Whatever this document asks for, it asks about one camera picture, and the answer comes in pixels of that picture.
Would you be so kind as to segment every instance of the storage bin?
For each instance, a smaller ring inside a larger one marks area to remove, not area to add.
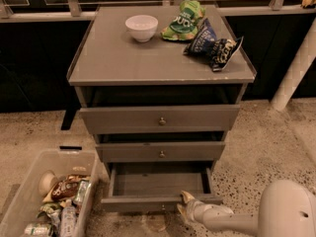
[[[91,188],[86,193],[73,234],[73,237],[85,236],[87,217],[99,181],[97,169],[98,156],[95,152],[51,149],[41,152],[4,215],[0,224],[0,236],[19,237],[29,223],[43,221],[37,218],[42,205],[38,186],[42,174],[47,170],[53,171],[57,177],[69,174],[91,175]]]

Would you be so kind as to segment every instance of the floor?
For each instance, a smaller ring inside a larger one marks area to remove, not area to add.
[[[228,133],[226,148],[212,181],[223,203],[235,213],[256,212],[264,188],[290,179],[316,194],[316,99],[295,99],[275,111],[268,101],[246,101]],[[0,114],[0,221],[20,183],[46,148],[80,145],[94,150],[94,141],[80,116],[70,130],[60,130],[64,112]],[[102,171],[86,236],[246,236],[210,233],[184,222],[179,213],[105,213],[100,204],[108,178]]]

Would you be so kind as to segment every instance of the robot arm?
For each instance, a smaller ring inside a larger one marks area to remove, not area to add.
[[[223,205],[206,204],[182,192],[178,210],[188,221],[210,231],[233,230],[258,237],[316,237],[316,197],[292,181],[270,184],[261,197],[258,214],[234,214]]]

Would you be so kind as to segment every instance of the gray countertop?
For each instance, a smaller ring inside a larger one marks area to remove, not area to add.
[[[243,50],[225,70],[212,72],[203,58],[183,55],[187,42],[162,40],[160,32],[180,13],[179,6],[101,7],[69,78],[72,86],[225,84],[253,82],[255,72]],[[158,19],[149,42],[132,39],[125,20],[138,14]],[[214,6],[206,6],[219,39],[233,39]]]

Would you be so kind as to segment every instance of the drawer handle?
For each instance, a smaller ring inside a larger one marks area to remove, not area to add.
[[[160,118],[160,120],[159,120],[159,125],[161,125],[161,126],[163,126],[163,125],[165,125],[167,122],[164,120],[164,118]]]
[[[159,157],[160,158],[165,158],[166,157],[165,152],[164,151],[160,151]]]

